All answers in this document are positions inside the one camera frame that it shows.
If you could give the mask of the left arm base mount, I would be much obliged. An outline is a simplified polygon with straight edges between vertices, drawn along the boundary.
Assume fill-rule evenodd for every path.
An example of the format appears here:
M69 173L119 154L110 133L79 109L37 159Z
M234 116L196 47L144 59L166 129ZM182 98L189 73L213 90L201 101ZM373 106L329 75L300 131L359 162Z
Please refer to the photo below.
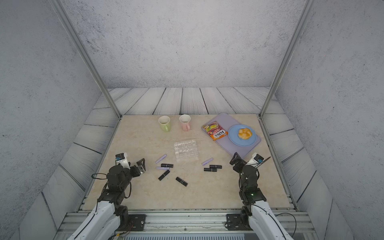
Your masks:
M115 211L115 215L120 220L117 232L142 232L145 227L145 214L129 214L126 206L119 206Z

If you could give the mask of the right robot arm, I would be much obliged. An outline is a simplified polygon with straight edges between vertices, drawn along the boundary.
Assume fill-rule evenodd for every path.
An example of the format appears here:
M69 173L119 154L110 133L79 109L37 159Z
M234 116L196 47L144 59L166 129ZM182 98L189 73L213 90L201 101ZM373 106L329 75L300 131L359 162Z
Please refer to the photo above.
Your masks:
M252 230L260 240L292 240L258 186L258 167L264 161L258 154L247 162L238 153L232 157L230 165L239 173L239 195L244 206L239 214L226 215L225 228L229 231Z

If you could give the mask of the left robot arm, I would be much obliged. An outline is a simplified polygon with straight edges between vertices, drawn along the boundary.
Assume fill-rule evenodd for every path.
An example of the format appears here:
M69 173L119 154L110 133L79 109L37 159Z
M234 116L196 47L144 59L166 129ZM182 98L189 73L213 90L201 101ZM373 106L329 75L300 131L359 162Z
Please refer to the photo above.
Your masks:
M122 202L128 198L125 191L132 186L132 178L139 177L145 171L145 159L132 166L126 158L117 158L106 174L107 182L95 207L69 239L112 240L118 232L143 231L146 215L129 215L128 207Z

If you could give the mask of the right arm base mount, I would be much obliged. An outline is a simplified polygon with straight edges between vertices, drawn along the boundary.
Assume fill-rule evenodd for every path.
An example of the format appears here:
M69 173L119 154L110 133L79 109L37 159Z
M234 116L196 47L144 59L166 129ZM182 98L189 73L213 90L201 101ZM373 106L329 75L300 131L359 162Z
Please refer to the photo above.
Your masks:
M242 207L238 214L226 214L225 228L229 231L251 231L249 217L252 215L249 207Z

